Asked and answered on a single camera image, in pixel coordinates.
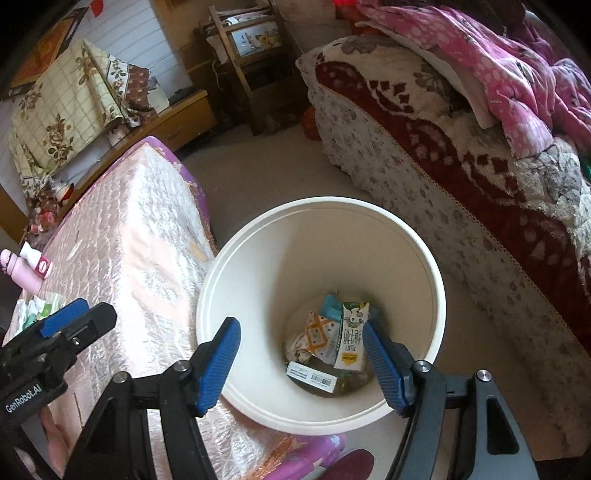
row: wooden drawer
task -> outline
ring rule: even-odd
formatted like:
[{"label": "wooden drawer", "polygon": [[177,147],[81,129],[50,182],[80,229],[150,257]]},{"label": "wooden drawer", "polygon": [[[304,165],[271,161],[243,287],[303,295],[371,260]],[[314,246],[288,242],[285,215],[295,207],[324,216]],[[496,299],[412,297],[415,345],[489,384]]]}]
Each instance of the wooden drawer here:
[{"label": "wooden drawer", "polygon": [[207,96],[196,94],[181,102],[181,109],[169,116],[149,132],[164,143],[170,150],[187,144],[193,138],[215,127],[216,119],[207,101]]}]

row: maroon slipper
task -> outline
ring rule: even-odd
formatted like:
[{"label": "maroon slipper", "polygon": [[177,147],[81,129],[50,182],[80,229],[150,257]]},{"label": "maroon slipper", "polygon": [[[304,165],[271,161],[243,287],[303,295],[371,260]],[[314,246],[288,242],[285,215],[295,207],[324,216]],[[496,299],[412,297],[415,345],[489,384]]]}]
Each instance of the maroon slipper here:
[{"label": "maroon slipper", "polygon": [[374,456],[367,450],[354,450],[326,469],[319,480],[367,480],[374,469]]}]

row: screw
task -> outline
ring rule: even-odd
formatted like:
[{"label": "screw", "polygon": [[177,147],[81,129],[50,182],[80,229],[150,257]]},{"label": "screw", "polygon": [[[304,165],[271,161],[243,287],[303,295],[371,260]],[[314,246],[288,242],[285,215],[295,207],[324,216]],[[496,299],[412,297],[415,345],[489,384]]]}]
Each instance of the screw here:
[{"label": "screw", "polygon": [[488,370],[479,370],[476,372],[476,376],[481,382],[489,382],[492,379],[492,375]]},{"label": "screw", "polygon": [[426,360],[417,360],[413,363],[413,367],[419,372],[428,372],[431,370],[431,364]]},{"label": "screw", "polygon": [[125,383],[128,377],[129,374],[127,372],[117,372],[115,375],[113,375],[113,382]]},{"label": "screw", "polygon": [[179,360],[173,365],[173,368],[177,372],[186,372],[189,369],[189,362],[186,360]]}]

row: quilted bedspread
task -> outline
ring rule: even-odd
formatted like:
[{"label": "quilted bedspread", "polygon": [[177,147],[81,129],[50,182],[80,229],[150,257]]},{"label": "quilted bedspread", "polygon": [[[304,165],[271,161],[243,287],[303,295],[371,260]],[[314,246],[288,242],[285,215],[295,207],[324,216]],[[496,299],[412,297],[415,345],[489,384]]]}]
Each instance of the quilted bedspread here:
[{"label": "quilted bedspread", "polygon": [[[93,185],[48,244],[54,270],[39,296],[105,301],[118,315],[114,330],[78,356],[66,373],[68,391],[50,406],[72,445],[113,374],[161,373],[196,349],[197,299],[214,259],[199,193],[181,162],[148,137]],[[158,411],[148,422],[158,477],[170,478]],[[198,423],[220,479],[262,478],[292,447],[290,435],[255,424],[223,399]]]},{"label": "quilted bedspread", "polygon": [[591,440],[591,195],[567,137],[513,160],[502,127],[390,38],[298,61],[330,161],[408,222],[540,386],[565,453]]}]

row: floor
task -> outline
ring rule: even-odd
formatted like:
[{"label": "floor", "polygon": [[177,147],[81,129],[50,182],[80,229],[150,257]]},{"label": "floor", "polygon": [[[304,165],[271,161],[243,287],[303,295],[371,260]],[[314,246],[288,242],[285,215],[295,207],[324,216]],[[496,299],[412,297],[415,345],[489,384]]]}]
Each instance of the floor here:
[{"label": "floor", "polygon": [[[275,135],[253,137],[240,126],[215,138],[183,159],[207,193],[213,233],[219,246],[260,213],[300,198],[322,195],[371,198],[332,166],[319,142],[309,141],[296,126]],[[517,418],[533,457],[559,458],[563,439],[547,420],[540,393],[528,372],[500,338],[465,288],[443,273],[447,296],[446,333],[437,358],[449,374],[471,375],[481,368],[495,376]],[[433,478],[446,477],[453,444],[452,418],[446,418],[440,458]],[[404,431],[405,421],[390,414],[383,421],[348,433],[347,451],[365,448],[376,464],[371,479],[383,479]]]}]

